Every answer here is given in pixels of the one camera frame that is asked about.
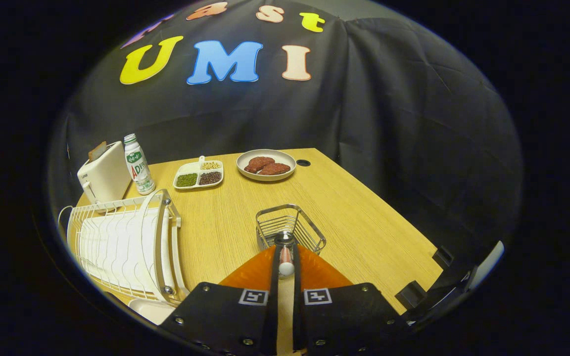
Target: black bracket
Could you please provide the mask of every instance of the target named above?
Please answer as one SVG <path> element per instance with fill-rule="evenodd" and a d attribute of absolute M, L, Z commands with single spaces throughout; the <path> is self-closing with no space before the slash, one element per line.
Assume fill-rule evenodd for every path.
<path fill-rule="evenodd" d="M 432 259 L 443 269 L 446 269 L 452 265 L 454 261 L 454 256 L 445 247 L 440 246 L 437 252 L 434 253 Z"/>
<path fill-rule="evenodd" d="M 399 300 L 400 303 L 408 310 L 418 306 L 426 299 L 427 296 L 428 294 L 417 283 L 417 281 L 410 282 L 400 291 L 400 293 L 395 295 L 397 300 Z"/>
<path fill-rule="evenodd" d="M 400 316 L 371 283 L 301 291 L 298 249 L 295 267 L 294 350 L 309 356 L 376 354 L 389 343 L 410 334 Z"/>
<path fill-rule="evenodd" d="M 269 291 L 201 282 L 160 328 L 223 355 L 275 355 L 280 252 L 276 246 Z"/>

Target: plate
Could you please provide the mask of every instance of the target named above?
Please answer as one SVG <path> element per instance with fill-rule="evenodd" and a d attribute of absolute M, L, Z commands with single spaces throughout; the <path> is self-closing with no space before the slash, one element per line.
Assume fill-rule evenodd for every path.
<path fill-rule="evenodd" d="M 203 165 L 208 164 L 208 163 L 217 163 L 217 164 L 219 164 L 219 168 L 203 169 Z M 199 180 L 200 180 L 201 176 L 203 174 L 210 173 L 210 172 L 221 173 L 221 178 L 219 179 L 219 181 L 215 182 L 215 183 L 199 185 Z M 197 174 L 197 180 L 195 181 L 195 184 L 189 185 L 188 187 L 180 187 L 177 185 L 177 178 L 179 176 L 182 176 L 184 174 L 191 174 L 191 173 Z M 224 164 L 223 164 L 223 162 L 217 161 L 217 160 L 206 161 L 206 157 L 200 156 L 199 160 L 197 162 L 190 162 L 189 164 L 185 164 L 185 165 L 182 165 L 181 167 L 179 167 L 179 169 L 177 170 L 177 173 L 175 173 L 175 177 L 173 178 L 173 187 L 175 187 L 175 189 L 193 189 L 193 188 L 212 187 L 213 185 L 218 185 L 219 183 L 221 183 L 222 180 L 224 180 Z"/>
<path fill-rule="evenodd" d="M 167 306 L 161 302 L 151 302 L 142 299 L 134 299 L 129 302 L 129 308 L 156 325 L 163 323 L 175 310 L 174 307 Z"/>
<path fill-rule="evenodd" d="M 261 176 L 260 174 L 250 173 L 244 170 L 249 164 L 249 161 L 255 157 L 270 157 L 273 158 L 274 161 L 278 164 L 286 164 L 291 167 L 288 172 L 283 174 L 276 174 L 275 176 Z M 282 180 L 291 176 L 296 169 L 296 160 L 290 155 L 285 152 L 276 151 L 275 149 L 254 149 L 252 151 L 247 151 L 237 158 L 237 169 L 241 172 L 242 175 L 246 176 L 247 178 L 253 180 L 260 180 L 262 182 L 274 182 L 276 180 Z"/>

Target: meat patty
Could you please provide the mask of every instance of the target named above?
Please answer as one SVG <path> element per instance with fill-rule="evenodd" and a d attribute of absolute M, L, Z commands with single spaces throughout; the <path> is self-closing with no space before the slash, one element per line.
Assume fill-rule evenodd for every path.
<path fill-rule="evenodd" d="M 275 176 L 277 174 L 283 174 L 289 172 L 290 166 L 284 164 L 268 164 L 259 172 L 261 176 Z"/>
<path fill-rule="evenodd" d="M 247 167 L 245 167 L 244 170 L 250 173 L 256 173 L 261 169 L 263 169 L 263 167 L 265 167 L 266 165 L 273 164 L 274 162 L 275 161 L 273 158 L 261 157 L 261 156 L 255 157 L 249 160 L 249 164 L 247 164 Z"/>

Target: yellow letter u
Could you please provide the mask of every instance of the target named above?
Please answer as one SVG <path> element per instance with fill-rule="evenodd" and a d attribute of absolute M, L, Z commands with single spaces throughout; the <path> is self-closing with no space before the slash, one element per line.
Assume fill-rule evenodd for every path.
<path fill-rule="evenodd" d="M 160 42 L 160 53 L 158 58 L 155 59 L 155 63 L 151 67 L 146 69 L 140 69 L 140 61 L 147 50 L 151 49 L 152 45 L 145 45 L 142 48 L 138 48 L 127 55 L 127 63 L 122 68 L 122 73 L 120 73 L 120 83 L 122 84 L 133 84 L 144 81 L 151 78 L 153 75 L 158 74 L 168 63 L 168 58 L 175 47 L 175 44 L 181 41 L 184 36 L 175 36 L 173 38 L 167 38 Z"/>

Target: wire basket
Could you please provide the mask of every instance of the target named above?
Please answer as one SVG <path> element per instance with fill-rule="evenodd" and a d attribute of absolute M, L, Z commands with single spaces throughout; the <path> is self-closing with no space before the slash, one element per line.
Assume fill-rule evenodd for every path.
<path fill-rule="evenodd" d="M 317 255 L 327 244 L 323 233 L 307 214 L 294 204 L 279 205 L 258 212 L 256 241 L 260 250 L 275 244 L 291 247 L 298 243 Z"/>
<path fill-rule="evenodd" d="M 72 208 L 67 244 L 89 277 L 133 298 L 178 305 L 181 217 L 168 191 Z"/>

